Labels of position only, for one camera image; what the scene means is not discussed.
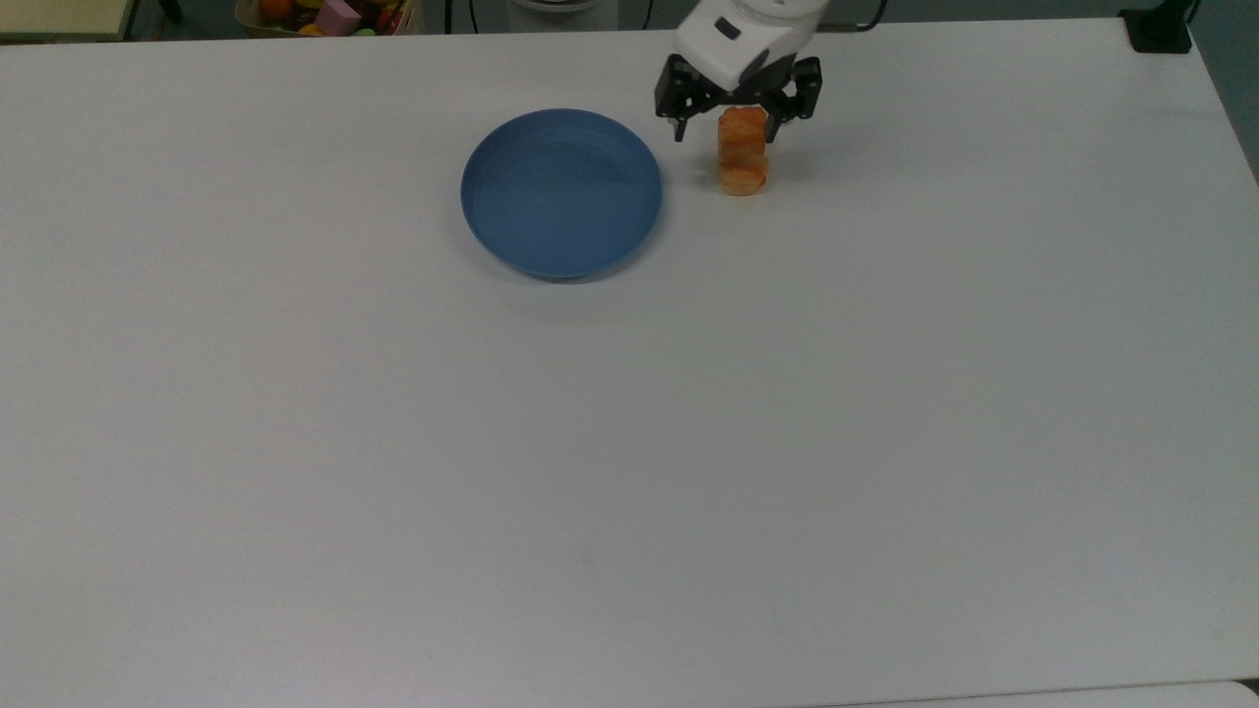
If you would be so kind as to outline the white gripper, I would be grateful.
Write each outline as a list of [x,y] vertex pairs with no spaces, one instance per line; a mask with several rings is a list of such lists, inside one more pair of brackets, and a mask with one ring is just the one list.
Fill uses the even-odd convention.
[[767,113],[765,144],[796,120],[808,120],[818,103],[821,59],[792,55],[815,35],[822,1],[700,1],[674,34],[676,53],[663,62],[655,84],[655,115],[682,144],[692,117],[737,106]]

